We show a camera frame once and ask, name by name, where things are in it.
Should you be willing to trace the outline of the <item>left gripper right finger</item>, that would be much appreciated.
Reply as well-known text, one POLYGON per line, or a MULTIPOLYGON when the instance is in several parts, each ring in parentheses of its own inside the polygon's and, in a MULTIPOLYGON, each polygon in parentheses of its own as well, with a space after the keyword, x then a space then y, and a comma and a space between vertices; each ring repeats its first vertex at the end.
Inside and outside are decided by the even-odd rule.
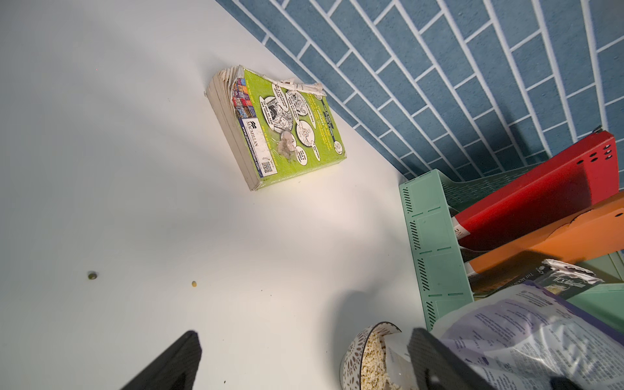
POLYGON ((425 328, 414 328, 407 350, 419 389, 493 389, 425 328))

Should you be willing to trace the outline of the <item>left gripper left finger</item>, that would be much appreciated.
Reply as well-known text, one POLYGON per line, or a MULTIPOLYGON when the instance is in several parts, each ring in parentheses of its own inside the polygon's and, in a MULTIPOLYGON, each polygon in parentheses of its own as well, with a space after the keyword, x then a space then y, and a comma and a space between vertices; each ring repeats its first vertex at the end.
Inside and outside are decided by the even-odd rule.
POLYGON ((198 333, 187 331, 122 389, 192 390, 201 355, 198 333))

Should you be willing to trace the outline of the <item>patterned red white bowl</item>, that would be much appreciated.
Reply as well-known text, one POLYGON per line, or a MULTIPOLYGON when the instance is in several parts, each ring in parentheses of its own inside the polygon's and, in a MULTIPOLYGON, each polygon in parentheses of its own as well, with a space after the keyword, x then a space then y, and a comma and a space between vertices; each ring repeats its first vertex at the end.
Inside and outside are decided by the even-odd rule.
POLYGON ((401 333, 390 322, 381 322, 361 331, 350 343, 341 363, 342 389, 401 389, 390 380, 387 370, 385 336, 401 333))

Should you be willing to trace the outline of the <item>oats bag clear purple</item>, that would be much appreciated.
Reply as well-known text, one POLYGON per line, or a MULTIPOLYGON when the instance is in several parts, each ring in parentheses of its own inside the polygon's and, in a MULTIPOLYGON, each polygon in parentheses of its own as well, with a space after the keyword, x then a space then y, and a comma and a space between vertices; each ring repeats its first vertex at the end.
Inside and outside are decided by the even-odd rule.
MULTIPOLYGON (((455 310, 429 331, 493 389, 621 389, 623 335, 531 282, 455 310)), ((407 345, 385 336, 390 380, 419 389, 407 345)))

